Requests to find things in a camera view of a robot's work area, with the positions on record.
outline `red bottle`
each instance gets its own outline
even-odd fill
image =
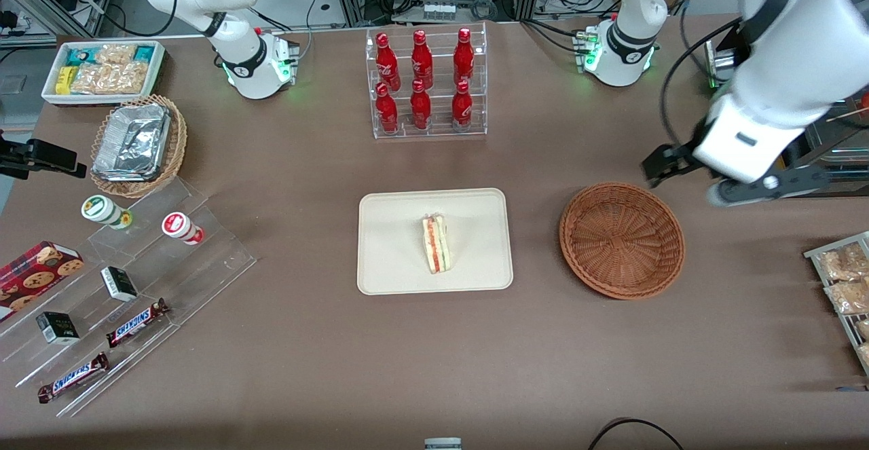
[[[426,86],[421,79],[413,81],[413,95],[410,96],[410,109],[413,110],[413,125],[425,131],[432,124],[432,101],[426,94]]]
[[[398,58],[392,48],[389,48],[389,38],[385,33],[378,33],[377,41],[377,72],[381,81],[389,86],[392,92],[398,92],[401,88],[401,77],[398,76]]]
[[[462,79],[471,81],[474,77],[474,48],[471,47],[471,30],[466,27],[459,29],[459,44],[453,53],[453,80],[456,85]]]
[[[456,85],[456,95],[453,96],[453,129],[457,132],[468,131],[471,126],[471,106],[474,100],[468,94],[468,81],[460,81]]]
[[[426,32],[422,29],[413,31],[413,54],[410,55],[413,63],[413,78],[421,79],[426,89],[435,84],[435,68],[432,64],[432,50],[426,44]]]
[[[380,119],[383,132],[386,134],[396,134],[398,132],[398,107],[395,106],[395,101],[389,95],[389,89],[383,82],[378,82],[375,86],[377,92],[377,116]]]

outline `acrylic display stand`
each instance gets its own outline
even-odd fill
[[[817,271],[817,275],[820,276],[820,280],[824,284],[824,293],[829,296],[830,286],[835,283],[835,280],[830,280],[826,276],[826,272],[820,264],[820,255],[823,252],[838,250],[842,246],[848,246],[851,245],[851,243],[857,243],[857,245],[860,245],[860,248],[863,250],[863,255],[866,255],[866,258],[869,258],[869,245],[867,245],[867,242],[869,242],[869,231],[867,231],[866,233],[856,234],[855,236],[845,238],[844,240],[839,240],[839,242],[829,243],[829,245],[825,245],[803,253],[803,256],[812,261],[812,264]],[[857,323],[865,320],[866,318],[869,318],[869,314],[841,314],[837,311],[836,315],[838,316],[838,320],[842,322],[842,326],[844,326],[845,328],[845,334],[848,336],[848,339],[851,342],[851,347],[856,350],[857,347],[867,342],[866,339],[863,339],[863,336],[860,335],[860,331],[857,330]],[[863,372],[866,373],[866,375],[869,375],[869,364],[866,364],[866,361],[863,360],[863,358],[859,355],[857,355],[857,359],[860,361],[861,366],[863,366]]]
[[[205,202],[202,194],[180,178],[149,193],[130,207],[130,227],[120,231],[102,227],[78,246],[86,261],[78,274],[54,287],[55,292],[46,293],[45,299],[32,302],[26,313],[4,323],[9,326],[2,326],[0,335],[0,369],[12,373],[18,388],[32,392],[34,404],[40,386],[52,384],[105,352],[109,372],[90,377],[44,405],[59,417],[74,416],[257,262]],[[201,243],[186,245],[162,233],[161,221],[174,211],[184,212],[205,231]],[[100,276],[106,265],[127,271],[139,292],[136,301],[109,297]],[[168,313],[118,347],[109,348],[106,333],[160,298],[170,308]],[[68,314],[81,339],[67,347],[46,343],[35,322],[42,311]]]
[[[453,96],[456,95],[456,83],[453,80],[453,52],[459,39],[459,29],[468,27],[471,30],[471,45],[474,47],[474,77],[469,81],[468,89],[474,106],[471,107],[471,125],[468,131],[456,132],[453,129]],[[434,61],[434,86],[428,89],[432,103],[432,123],[426,131],[421,131],[413,125],[410,110],[410,96],[413,94],[413,67],[410,55],[413,53],[413,27],[383,27],[369,29],[366,35],[366,67],[369,73],[369,100],[371,101],[371,122],[375,138],[426,138],[438,136],[441,138],[462,137],[468,135],[486,134],[487,122],[487,35],[484,24],[436,25],[425,26],[426,41],[432,50]],[[385,134],[377,118],[375,107],[375,85],[380,81],[377,73],[377,45],[373,41],[378,33],[389,36],[389,45],[398,58],[398,73],[401,76],[401,89],[393,92],[392,98],[398,107],[398,132]]]

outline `white robotic arm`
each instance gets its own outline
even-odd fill
[[[690,143],[663,145],[643,161],[652,187],[708,166],[725,177],[709,202],[733,206],[829,183],[818,165],[773,163],[832,104],[869,84],[869,0],[743,0],[742,13],[739,35],[750,56],[714,96]]]
[[[667,20],[664,0],[621,0],[618,19],[586,29],[580,68],[611,86],[628,86],[648,69],[652,46]]]
[[[259,35],[240,11],[257,0],[148,0],[166,14],[173,12],[203,33],[223,60],[229,82],[248,98],[266,98],[295,79],[288,42]]]

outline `red cookie box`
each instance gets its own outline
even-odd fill
[[[77,251],[41,242],[0,268],[0,322],[83,265]]]

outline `brown table surface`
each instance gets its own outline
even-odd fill
[[[689,18],[690,37],[726,19]],[[665,142],[676,22],[630,88],[577,75],[519,24],[487,27],[489,134],[434,143],[372,138],[364,31],[317,33],[298,85],[262,101],[227,85],[205,39],[165,39],[162,93],[189,126],[182,176],[260,261],[75,418],[3,378],[0,447],[407,449],[456,435],[468,450],[585,448],[636,416],[688,448],[866,448],[869,394],[832,390],[866,379],[802,257],[869,229],[866,199],[719,209],[704,172],[667,181],[654,192],[685,231],[682,276],[646,301],[598,295],[561,258],[559,215],[581,187],[642,184],[640,162]],[[671,89],[684,136],[703,88],[688,61]],[[90,165],[105,113],[46,105],[35,137]],[[364,195],[466,187],[506,194],[512,286],[357,290]],[[83,242],[96,225],[78,209],[95,192],[50,172],[16,183],[0,262],[43,239]],[[624,438],[668,447],[639,428],[609,447]]]

